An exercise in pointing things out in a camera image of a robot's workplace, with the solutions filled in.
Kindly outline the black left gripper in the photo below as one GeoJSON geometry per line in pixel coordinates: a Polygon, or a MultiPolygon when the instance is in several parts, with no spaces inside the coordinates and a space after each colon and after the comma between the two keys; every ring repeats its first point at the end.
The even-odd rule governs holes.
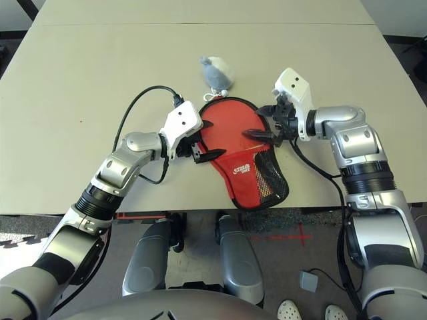
{"type": "MultiPolygon", "coordinates": [[[[202,121],[202,129],[206,129],[208,127],[212,127],[214,124],[210,121],[202,121]]],[[[224,154],[223,149],[214,149],[209,150],[205,153],[202,153],[199,148],[199,143],[201,142],[200,133],[194,133],[189,137],[184,137],[179,142],[176,148],[177,157],[193,157],[195,163],[205,163],[209,161],[213,161],[224,154]]]]}

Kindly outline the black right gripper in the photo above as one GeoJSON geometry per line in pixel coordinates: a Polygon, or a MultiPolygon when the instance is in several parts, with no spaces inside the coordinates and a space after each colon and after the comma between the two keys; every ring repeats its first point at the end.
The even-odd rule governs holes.
{"type": "Polygon", "coordinates": [[[248,129],[242,132],[244,137],[254,141],[274,142],[276,147],[280,147],[284,140],[297,137],[296,109],[286,96],[277,96],[275,105],[260,107],[256,113],[262,117],[271,117],[275,122],[278,134],[275,135],[271,131],[248,129]]]}

